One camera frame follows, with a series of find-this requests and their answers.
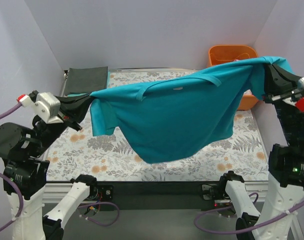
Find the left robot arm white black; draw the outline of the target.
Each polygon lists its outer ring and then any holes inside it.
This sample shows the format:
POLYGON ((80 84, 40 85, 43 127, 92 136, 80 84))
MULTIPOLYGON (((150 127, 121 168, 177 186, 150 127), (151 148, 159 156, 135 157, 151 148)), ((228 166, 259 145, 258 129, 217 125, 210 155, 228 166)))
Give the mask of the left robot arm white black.
POLYGON ((63 199, 43 214, 49 161, 42 155, 67 129, 81 130, 93 101, 89 94, 72 97, 33 91, 17 98, 17 107, 31 107, 32 128, 7 122, 0 125, 0 158, 4 163, 3 189, 7 194, 15 240, 61 240, 65 226, 84 200, 98 196, 97 180, 81 174, 63 199))

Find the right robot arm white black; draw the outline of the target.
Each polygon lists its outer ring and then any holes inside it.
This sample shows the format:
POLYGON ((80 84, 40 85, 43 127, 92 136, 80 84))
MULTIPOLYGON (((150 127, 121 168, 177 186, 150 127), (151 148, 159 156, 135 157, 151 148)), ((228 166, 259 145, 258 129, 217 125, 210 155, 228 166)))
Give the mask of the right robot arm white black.
POLYGON ((287 144, 275 144, 268 158, 268 190, 258 211, 240 175, 220 178, 219 195, 230 199, 239 240, 285 240, 295 211, 304 205, 304 77, 276 64, 264 66, 264 102, 274 105, 287 144))

